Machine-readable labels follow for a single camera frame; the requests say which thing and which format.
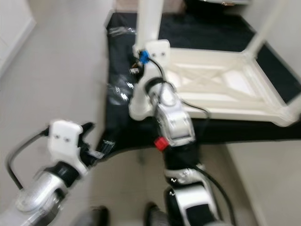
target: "cable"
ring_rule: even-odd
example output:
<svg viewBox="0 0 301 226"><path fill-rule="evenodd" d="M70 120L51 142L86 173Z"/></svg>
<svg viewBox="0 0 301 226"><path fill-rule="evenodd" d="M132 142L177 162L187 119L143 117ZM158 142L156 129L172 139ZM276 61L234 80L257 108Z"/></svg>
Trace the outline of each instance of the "cable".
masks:
<svg viewBox="0 0 301 226"><path fill-rule="evenodd" d="M215 186L216 188L220 191L220 193L222 194L222 196L224 197L227 206L228 206L228 210L229 210L229 214L230 214L230 220L231 220L231 224L233 226L236 226L236 219L235 219L235 214L234 214L234 209L233 209L233 205L232 202L230 200L230 198L228 197L227 193L225 192L225 190L223 189L223 187L217 182L217 180L211 176L209 173L207 173L206 171L200 169L199 167L189 164L188 162L186 162L185 160L183 160L180 156L178 156L178 154L175 154L175 156L183 163L185 163L189 168L194 169L198 172L200 172L201 174L203 174L208 180L210 180Z"/></svg>
<svg viewBox="0 0 301 226"><path fill-rule="evenodd" d="M37 139L39 139L41 136L43 136L45 133L45 130L34 135L33 137L31 137L29 140L27 140L25 143L23 143L22 145L20 145L17 149L13 150L12 152L9 153L7 159L6 159L6 169L8 171L8 174L10 175L10 177L12 178L12 180L14 181L14 183L17 185L17 187L19 188L19 190L23 189L23 186L21 184L21 182L18 180L18 178L16 177L14 171L12 170L12 163L15 160L15 158L26 148L28 147L30 144L32 144L33 142L35 142Z"/></svg>
<svg viewBox="0 0 301 226"><path fill-rule="evenodd" d="M206 128L207 128L207 126L208 126L208 124L209 124L209 122L210 122L210 120L211 120L211 113L210 113L208 110L204 109L204 108L196 107L196 106L194 106L194 105L191 105L191 104L187 103L187 102L184 101L184 100L181 100L181 102L182 102L183 104L189 106L189 107L193 107L193 108L199 109L199 110L201 110L201 111L203 111L203 112L205 113L205 115L206 115L205 123L204 123L204 125L203 125L203 129L201 130L201 132L200 132L200 134L199 134L199 136L202 137L203 134L204 134L204 132L205 132L205 130L206 130Z"/></svg>
<svg viewBox="0 0 301 226"><path fill-rule="evenodd" d="M157 68L159 69L159 71L161 72L162 78L164 81L166 81L165 79L165 73L163 68L161 67L161 65L159 65L159 63L157 61L155 61L154 59L152 59L151 57L148 57L148 60L151 61L154 65L157 66Z"/></svg>

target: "tile floor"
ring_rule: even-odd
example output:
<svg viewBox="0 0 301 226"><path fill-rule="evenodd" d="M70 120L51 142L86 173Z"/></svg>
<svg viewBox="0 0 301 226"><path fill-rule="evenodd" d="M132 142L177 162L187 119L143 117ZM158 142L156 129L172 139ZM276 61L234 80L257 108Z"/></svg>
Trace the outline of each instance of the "tile floor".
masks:
<svg viewBox="0 0 301 226"><path fill-rule="evenodd" d="M0 211L17 194L4 169L4 158L22 139L50 120L93 121L96 129L87 141L94 146L103 130L107 78L104 23L113 0L30 0L37 26L0 81ZM255 226L246 194L219 146L206 146L204 160L233 198L239 225ZM163 162L153 149L115 156L95 167L71 191L64 210L52 226L68 226L89 206L106 205L113 226L141 226L149 200L163 206ZM43 165L49 164L46 141L39 140L16 160L25 186Z"/></svg>

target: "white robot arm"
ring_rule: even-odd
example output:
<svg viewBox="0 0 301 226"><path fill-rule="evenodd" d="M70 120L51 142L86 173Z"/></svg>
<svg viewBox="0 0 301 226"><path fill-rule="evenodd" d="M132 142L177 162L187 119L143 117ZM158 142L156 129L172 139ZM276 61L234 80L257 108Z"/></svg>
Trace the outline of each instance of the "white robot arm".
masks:
<svg viewBox="0 0 301 226"><path fill-rule="evenodd" d="M138 34L133 46L143 75L137 81L129 113L141 121L155 117L164 147L165 177L172 188L165 195L171 226L206 225L220 222L217 206L206 177L200 174L198 149L190 116L172 84L165 79L170 59L168 40L158 40L163 0L141 0ZM226 197L232 214L231 203ZM235 225L234 214L231 220Z"/></svg>
<svg viewBox="0 0 301 226"><path fill-rule="evenodd" d="M93 151L83 141L93 126L92 123L80 126L70 121L57 120L35 136L48 136L48 149L55 166L40 172L28 188L22 188L13 174L16 184L22 189L16 201L0 214L0 226L46 226L56 217L73 183L84 177L88 168L97 160L91 156ZM17 152L28 145L26 142L13 152L11 158L8 158L9 163Z"/></svg>

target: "black fabric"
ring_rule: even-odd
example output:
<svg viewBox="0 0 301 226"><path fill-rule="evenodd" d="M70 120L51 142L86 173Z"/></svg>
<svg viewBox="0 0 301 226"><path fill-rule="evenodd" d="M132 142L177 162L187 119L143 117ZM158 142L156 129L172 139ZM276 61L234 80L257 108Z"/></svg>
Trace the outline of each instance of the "black fabric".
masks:
<svg viewBox="0 0 301 226"><path fill-rule="evenodd" d="M136 14L114 13L107 30L116 27L136 27ZM253 37L253 32L239 16L201 17L194 14L162 16L159 32L160 39L168 39L174 48L213 49L224 51L242 51ZM152 119L134 121L128 114L128 103L132 89L127 84L134 84L129 75L129 68L135 62L132 46L135 34L109 35L109 84L106 101L106 130L98 145L103 140L116 140L114 150L153 145L156 133ZM285 102L298 95L301 87L277 57L264 46L257 62L273 83ZM127 100L119 99L115 88L127 95ZM193 119L198 143L223 143L252 140L300 139L301 123L281 128L270 122L211 120L203 137L198 137L204 120Z"/></svg>
<svg viewBox="0 0 301 226"><path fill-rule="evenodd" d="M195 143L178 147L169 146L163 151L163 158L167 170L181 170L189 168L190 165L196 166L199 164L198 147Z"/></svg>

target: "white wall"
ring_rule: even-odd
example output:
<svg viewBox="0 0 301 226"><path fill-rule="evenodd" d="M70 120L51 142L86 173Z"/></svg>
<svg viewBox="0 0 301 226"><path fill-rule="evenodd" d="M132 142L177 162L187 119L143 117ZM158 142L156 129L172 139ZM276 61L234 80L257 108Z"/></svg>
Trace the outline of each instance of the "white wall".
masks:
<svg viewBox="0 0 301 226"><path fill-rule="evenodd" d="M258 30L278 1L253 0L250 6L242 10L241 15L253 28ZM267 40L301 80L301 1L287 1L286 8L284 8Z"/></svg>
<svg viewBox="0 0 301 226"><path fill-rule="evenodd" d="M240 13L256 30L278 0L253 0ZM268 37L301 78L301 1L288 0ZM227 145L261 226L301 224L301 141Z"/></svg>
<svg viewBox="0 0 301 226"><path fill-rule="evenodd" d="M116 0L115 8L117 11L136 12L139 0ZM163 12L179 12L183 10L183 0L165 0Z"/></svg>
<svg viewBox="0 0 301 226"><path fill-rule="evenodd" d="M0 77L34 25L26 0L0 0Z"/></svg>

